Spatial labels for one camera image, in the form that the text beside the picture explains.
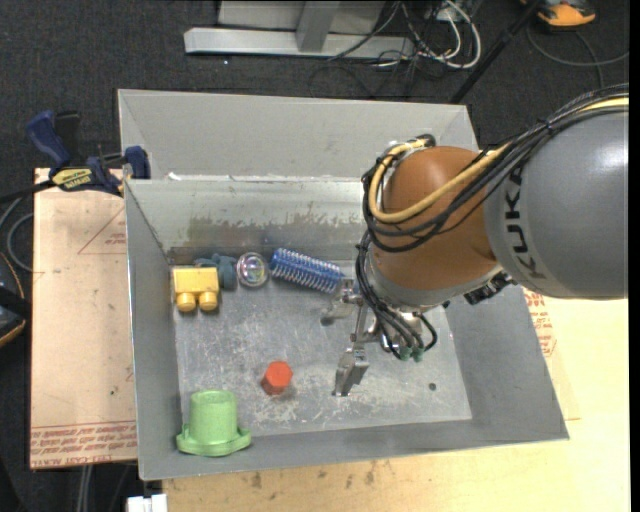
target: blue coil spring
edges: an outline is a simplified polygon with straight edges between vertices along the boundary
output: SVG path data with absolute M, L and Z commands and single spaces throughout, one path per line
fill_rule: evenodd
M 335 263 L 291 249 L 277 249 L 269 265 L 271 275 L 324 293 L 333 293 L 344 274 Z

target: cable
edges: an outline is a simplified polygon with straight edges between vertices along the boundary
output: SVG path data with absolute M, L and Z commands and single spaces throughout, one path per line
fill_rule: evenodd
M 425 325 L 425 327 L 427 329 L 429 329 L 429 332 L 431 333 L 431 341 L 429 342 L 428 345 L 426 345 L 424 347 L 425 351 L 433 348 L 433 346 L 438 343 L 438 332 L 436 331 L 435 327 L 433 327 L 433 325 L 431 324 L 431 322 L 429 322 L 429 320 L 427 320 L 427 317 L 424 316 L 423 314 L 419 314 L 418 318 L 420 318 L 420 320 L 422 320 L 422 323 Z
M 9 207 L 4 211 L 4 213 L 0 217 L 0 229 L 2 229 L 2 225 L 7 220 L 9 215 L 11 215 L 11 212 L 15 209 L 15 207 L 18 206 L 18 203 L 20 203 L 20 201 L 22 201 L 22 197 L 15 199 L 13 203 L 11 203 Z
M 124 470 L 122 471 L 122 475 L 120 475 L 120 478 L 118 480 L 118 484 L 116 485 L 115 491 L 113 492 L 113 497 L 111 498 L 111 503 L 109 503 L 109 508 L 107 509 L 107 512 L 113 512 L 114 507 L 116 506 L 116 503 L 118 502 L 118 499 L 120 498 L 120 491 L 122 490 L 122 486 L 124 485 L 124 481 L 126 480 L 127 476 L 129 475 L 129 472 L 131 470 L 133 466 L 131 465 L 126 465 Z
M 586 47 L 587 51 L 589 52 L 589 55 L 591 56 L 591 59 L 593 62 L 573 62 L 573 61 L 569 61 L 569 60 L 564 60 L 561 59 L 559 57 L 556 57 L 554 55 L 551 55 L 550 53 L 546 52 L 545 50 L 543 50 L 540 45 L 538 45 L 538 43 L 536 43 L 533 39 L 533 35 L 532 35 L 532 31 L 531 31 L 531 26 L 527 27 L 527 38 L 529 39 L 529 42 L 531 43 L 531 45 L 542 55 L 544 55 L 545 57 L 547 57 L 548 59 L 551 59 L 554 62 L 557 62 L 558 64 L 563 64 L 565 66 L 572 66 L 572 67 L 593 67 L 596 69 L 596 72 L 598 73 L 598 85 L 600 86 L 600 88 L 604 87 L 604 77 L 602 74 L 602 67 L 603 66 L 607 66 L 609 64 L 614 64 L 616 62 L 619 62 L 621 60 L 624 60 L 625 58 L 627 58 L 629 56 L 629 50 L 627 50 L 626 52 L 624 52 L 621 55 L 618 55 L 617 57 L 614 57 L 612 59 L 607 59 L 607 60 L 598 60 L 598 57 L 596 56 L 593 48 L 591 47 L 591 45 L 589 44 L 589 41 L 587 41 L 587 39 L 580 34 L 579 32 L 575 32 L 576 37 L 578 39 L 580 39 L 580 41 L 582 42 L 582 44 Z
M 404 359 L 402 354 L 400 354 L 400 352 L 398 352 L 390 342 L 391 337 L 387 330 L 387 327 L 390 327 L 403 338 L 405 347 L 410 349 L 413 353 L 422 354 L 427 350 L 430 350 L 437 341 L 437 333 L 435 329 L 433 329 L 433 326 L 431 326 L 426 319 L 423 321 L 423 323 L 426 322 L 425 325 L 427 325 L 432 335 L 431 342 L 428 345 L 425 345 L 420 333 L 411 327 L 411 325 L 409 325 L 409 323 L 404 320 L 400 314 L 389 308 L 389 306 L 377 296 L 373 287 L 369 283 L 365 266 L 370 243 L 370 236 L 365 232 L 360 244 L 357 246 L 358 257 L 356 258 L 356 279 L 358 280 L 360 294 L 363 300 L 367 303 L 376 317 L 385 338 L 389 340 L 389 343 L 387 343 L 386 346 L 397 359 Z
M 343 73 L 346 73 L 347 75 L 349 75 L 350 77 L 354 78 L 356 80 L 356 82 L 358 83 L 358 85 L 360 87 L 362 87 L 362 89 L 364 89 L 364 91 L 366 92 L 367 96 L 369 98 L 371 98 L 373 96 L 373 93 L 371 92 L 371 90 L 369 89 L 369 87 L 367 86 L 367 84 L 364 83 L 364 81 L 351 69 L 345 67 L 345 66 L 340 66 L 340 65 L 336 65 L 336 66 L 321 66 L 317 69 L 315 69 L 311 75 L 309 75 L 309 78 L 307 79 L 307 89 L 309 90 L 309 94 L 311 95 L 312 98 L 317 98 L 315 92 L 313 91 L 312 88 L 312 83 L 314 78 L 318 75 L 318 73 L 320 73 L 321 71 L 327 71 L 327 70 L 335 70 L 335 71 L 342 71 Z
M 411 33 L 411 35 L 414 38 L 414 43 L 418 48 L 418 52 L 417 55 L 420 57 L 424 57 L 427 59 L 431 59 L 437 62 L 440 62 L 441 64 L 445 65 L 448 68 L 452 68 L 452 69 L 469 69 L 472 68 L 473 66 L 475 66 L 479 60 L 480 57 L 482 56 L 482 41 L 480 39 L 480 34 L 475 26 L 475 24 L 472 22 L 471 18 L 469 17 L 469 15 L 464 12 L 463 9 L 461 9 L 458 5 L 456 5 L 454 2 L 452 2 L 451 0 L 445 0 L 445 3 L 447 5 L 449 5 L 451 8 L 455 9 L 456 12 L 458 12 L 460 14 L 460 16 L 462 17 L 462 19 L 465 21 L 466 24 L 469 25 L 469 27 L 471 28 L 471 33 L 473 36 L 473 47 L 475 48 L 475 55 L 473 56 L 472 60 L 467 62 L 467 63 L 455 63 L 455 62 L 451 62 L 451 60 L 453 58 L 455 58 L 461 51 L 462 49 L 462 38 L 460 35 L 460 31 L 458 30 L 458 27 L 456 26 L 456 23 L 453 21 L 453 19 L 449 18 L 448 23 L 451 25 L 455 38 L 456 38 L 456 46 L 453 50 L 447 50 L 446 52 L 443 53 L 436 53 L 434 52 L 429 45 L 427 44 L 427 42 L 425 41 L 425 39 L 423 37 L 421 37 L 413 23 L 411 22 L 411 19 L 409 17 L 409 12 L 408 9 L 405 5 L 404 2 L 402 2 L 402 12 L 404 14 L 405 17 L 405 21 L 407 23 L 407 27 L 409 29 L 409 32 Z
M 13 224 L 13 226 L 11 226 L 9 233 L 7 234 L 7 251 L 9 252 L 9 257 L 16 265 L 18 265 L 21 269 L 26 270 L 27 272 L 33 272 L 33 269 L 29 267 L 29 265 L 23 263 L 18 258 L 18 256 L 16 256 L 16 253 L 13 250 L 13 235 L 22 224 L 24 224 L 31 218 L 33 218 L 33 213 L 28 213 L 24 217 L 21 217 Z
M 608 66 L 609 64 L 614 64 L 614 63 L 619 62 L 619 61 L 621 61 L 623 59 L 626 59 L 629 56 L 629 50 L 627 50 L 626 52 L 622 53 L 621 55 L 618 55 L 617 57 L 613 57 L 613 58 L 607 59 L 607 60 L 600 60 L 600 61 L 596 61 L 596 62 L 573 62 L 573 61 L 561 59 L 561 58 L 556 57 L 555 55 L 551 55 L 550 53 L 548 53 L 545 50 L 543 50 L 538 45 L 538 43 L 536 43 L 533 40 L 533 36 L 531 35 L 531 27 L 527 27 L 527 36 L 529 38 L 529 42 L 531 43 L 531 45 L 537 51 L 539 51 L 542 55 L 544 55 L 548 59 L 551 59 L 554 62 L 557 62 L 559 64 L 564 64 L 566 66 L 575 66 L 575 67 Z
M 80 487 L 78 488 L 78 502 L 76 504 L 76 512 L 82 512 L 84 507 L 84 485 L 87 480 L 87 472 L 89 466 L 82 466 L 82 473 L 80 476 Z
M 539 122 L 530 130 L 512 137 L 493 151 L 485 150 L 467 167 L 442 189 L 435 191 L 428 197 L 416 203 L 415 208 L 409 207 L 401 212 L 386 214 L 379 209 L 377 198 L 382 186 L 384 174 L 392 163 L 395 163 L 407 150 L 414 149 L 411 144 L 399 144 L 388 150 L 378 159 L 377 165 L 365 173 L 362 179 L 365 191 L 363 197 L 363 214 L 371 243 L 388 252 L 402 252 L 411 250 L 427 242 L 432 237 L 453 229 L 467 217 L 458 221 L 454 226 L 445 229 L 450 216 L 475 197 L 490 183 L 504 179 L 515 166 L 523 165 L 533 152 L 559 132 L 588 117 L 602 115 L 612 111 L 628 110 L 628 83 L 606 87 L 591 91 L 567 103 L 547 120 Z M 611 100 L 623 99 L 622 104 L 612 104 Z M 451 191 L 452 184 L 459 185 L 469 180 L 454 197 L 450 204 L 437 215 L 421 221 L 419 224 L 406 227 L 402 224 L 420 214 L 423 214 L 433 204 L 433 197 L 441 197 L 442 191 Z M 488 194 L 492 194 L 497 186 L 493 186 Z M 387 237 L 411 237 L 412 241 L 400 245 L 390 245 L 380 240 L 379 235 Z
M 389 23 L 391 23 L 391 21 L 393 21 L 393 18 L 395 18 L 396 14 L 398 13 L 398 9 L 400 7 L 400 4 L 401 4 L 401 2 L 394 2 L 393 3 L 393 5 L 391 7 L 391 14 L 387 18 L 387 20 L 382 25 L 380 25 L 377 29 L 372 30 L 371 32 L 369 32 L 369 34 L 367 34 L 363 39 L 361 39 L 357 44 L 355 44 L 351 48 L 348 48 L 347 50 L 344 50 L 343 52 L 340 52 L 337 55 L 334 55 L 333 57 L 330 57 L 328 61 L 332 62 L 332 61 L 335 61 L 335 60 L 338 60 L 338 59 L 342 59 L 343 57 L 346 57 L 347 55 L 350 55 L 351 53 L 355 52 L 358 48 L 362 47 L 369 40 L 371 40 L 375 35 L 379 34 L 382 30 L 384 30 L 389 25 Z

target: green cup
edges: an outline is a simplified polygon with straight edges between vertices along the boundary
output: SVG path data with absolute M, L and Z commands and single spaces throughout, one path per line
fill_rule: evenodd
M 176 436 L 181 452 L 222 457 L 251 444 L 251 432 L 238 428 L 236 397 L 230 391 L 197 391 L 190 405 L 189 423 Z

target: red cap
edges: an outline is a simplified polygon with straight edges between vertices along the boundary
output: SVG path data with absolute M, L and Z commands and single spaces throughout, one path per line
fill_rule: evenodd
M 273 361 L 262 378 L 262 388 L 269 395 L 279 395 L 291 382 L 293 371 L 285 361 Z

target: yellow toy block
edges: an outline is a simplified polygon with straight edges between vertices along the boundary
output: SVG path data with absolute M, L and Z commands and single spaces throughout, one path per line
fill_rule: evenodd
M 178 310 L 188 313 L 200 306 L 202 311 L 218 307 L 218 270 L 215 267 L 174 268 L 173 292 Z

